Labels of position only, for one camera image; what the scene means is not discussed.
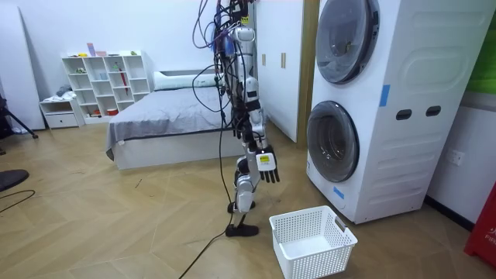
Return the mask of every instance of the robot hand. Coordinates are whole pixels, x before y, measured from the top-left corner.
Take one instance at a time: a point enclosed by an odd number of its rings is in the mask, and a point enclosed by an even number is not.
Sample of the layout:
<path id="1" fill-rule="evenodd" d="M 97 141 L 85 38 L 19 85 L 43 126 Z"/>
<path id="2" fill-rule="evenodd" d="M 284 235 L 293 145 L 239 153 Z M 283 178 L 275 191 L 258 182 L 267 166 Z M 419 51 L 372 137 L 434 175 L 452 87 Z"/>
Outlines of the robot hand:
<path id="1" fill-rule="evenodd" d="M 257 151 L 257 166 L 260 171 L 260 179 L 267 182 L 279 182 L 277 172 L 277 159 L 274 148 L 269 145 L 267 148 Z"/>

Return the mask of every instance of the small drawer cabinet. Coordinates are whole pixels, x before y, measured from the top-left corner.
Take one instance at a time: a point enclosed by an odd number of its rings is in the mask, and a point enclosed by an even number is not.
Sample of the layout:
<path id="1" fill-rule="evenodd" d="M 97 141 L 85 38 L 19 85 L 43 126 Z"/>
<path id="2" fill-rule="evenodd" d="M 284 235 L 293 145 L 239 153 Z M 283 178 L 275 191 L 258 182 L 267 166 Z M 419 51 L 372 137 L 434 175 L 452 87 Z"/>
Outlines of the small drawer cabinet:
<path id="1" fill-rule="evenodd" d="M 41 102 L 40 108 L 50 129 L 84 125 L 84 119 L 76 100 Z"/>

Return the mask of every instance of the drawer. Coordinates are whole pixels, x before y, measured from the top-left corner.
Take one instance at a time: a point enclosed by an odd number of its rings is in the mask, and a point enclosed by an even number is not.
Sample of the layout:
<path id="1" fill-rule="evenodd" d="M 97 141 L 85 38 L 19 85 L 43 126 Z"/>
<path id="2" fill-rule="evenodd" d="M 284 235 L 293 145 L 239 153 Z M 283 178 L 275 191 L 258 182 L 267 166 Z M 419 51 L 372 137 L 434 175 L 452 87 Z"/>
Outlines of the drawer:
<path id="1" fill-rule="evenodd" d="M 74 113 L 67 113 L 63 115 L 45 115 L 45 118 L 51 129 L 78 126 L 78 121 L 76 121 L 76 116 L 74 116 Z"/>

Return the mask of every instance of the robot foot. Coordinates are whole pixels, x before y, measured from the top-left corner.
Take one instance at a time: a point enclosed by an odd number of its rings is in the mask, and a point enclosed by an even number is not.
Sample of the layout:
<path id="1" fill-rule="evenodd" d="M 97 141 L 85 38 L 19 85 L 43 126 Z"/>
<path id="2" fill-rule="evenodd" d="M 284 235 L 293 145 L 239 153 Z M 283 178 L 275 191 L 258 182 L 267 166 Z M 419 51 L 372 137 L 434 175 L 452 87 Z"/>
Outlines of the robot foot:
<path id="1" fill-rule="evenodd" d="M 258 227 L 252 225 L 241 224 L 237 228 L 231 224 L 226 228 L 226 236 L 256 236 L 258 234 Z"/>
<path id="2" fill-rule="evenodd" d="M 256 205 L 257 204 L 254 201 L 252 201 L 250 209 L 254 209 Z M 234 201 L 227 205 L 227 213 L 230 213 L 230 214 L 234 213 L 233 206 L 234 206 Z"/>

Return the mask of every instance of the washing machine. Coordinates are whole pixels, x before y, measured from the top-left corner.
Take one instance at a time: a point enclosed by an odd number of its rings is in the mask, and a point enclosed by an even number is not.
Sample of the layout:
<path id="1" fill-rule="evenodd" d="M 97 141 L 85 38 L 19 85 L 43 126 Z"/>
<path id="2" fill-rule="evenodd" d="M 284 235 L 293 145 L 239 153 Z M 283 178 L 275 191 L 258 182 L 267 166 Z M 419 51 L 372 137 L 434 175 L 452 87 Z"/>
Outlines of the washing machine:
<path id="1" fill-rule="evenodd" d="M 307 174 L 355 223 L 422 206 L 494 0 L 321 0 Z"/>

